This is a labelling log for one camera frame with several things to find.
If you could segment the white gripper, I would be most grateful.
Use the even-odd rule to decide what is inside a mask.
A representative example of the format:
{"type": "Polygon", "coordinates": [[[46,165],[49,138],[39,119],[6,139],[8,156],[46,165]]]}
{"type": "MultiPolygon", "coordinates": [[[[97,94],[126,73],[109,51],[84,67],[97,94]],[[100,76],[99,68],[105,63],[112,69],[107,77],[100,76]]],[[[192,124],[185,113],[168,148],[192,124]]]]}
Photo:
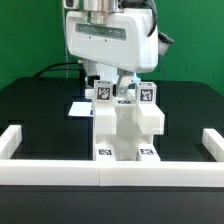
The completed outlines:
{"type": "Polygon", "coordinates": [[[114,94],[126,97],[132,72],[151,72],[158,63],[158,30],[153,27],[152,11],[126,8],[109,14],[106,25],[87,20],[87,12],[69,11],[66,16],[68,50],[85,59],[86,86],[93,88],[99,78],[96,62],[106,64],[119,68],[114,94]]]}

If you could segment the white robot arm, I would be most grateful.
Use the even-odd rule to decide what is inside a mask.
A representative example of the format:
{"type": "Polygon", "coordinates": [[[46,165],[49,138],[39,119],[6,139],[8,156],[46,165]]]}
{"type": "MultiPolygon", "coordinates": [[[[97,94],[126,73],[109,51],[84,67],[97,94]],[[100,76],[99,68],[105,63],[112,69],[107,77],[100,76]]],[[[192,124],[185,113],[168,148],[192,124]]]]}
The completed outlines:
{"type": "Polygon", "coordinates": [[[62,7],[68,51],[83,60],[87,81],[109,80],[121,97],[174,43],[159,31],[155,0],[62,0],[62,7]]]}

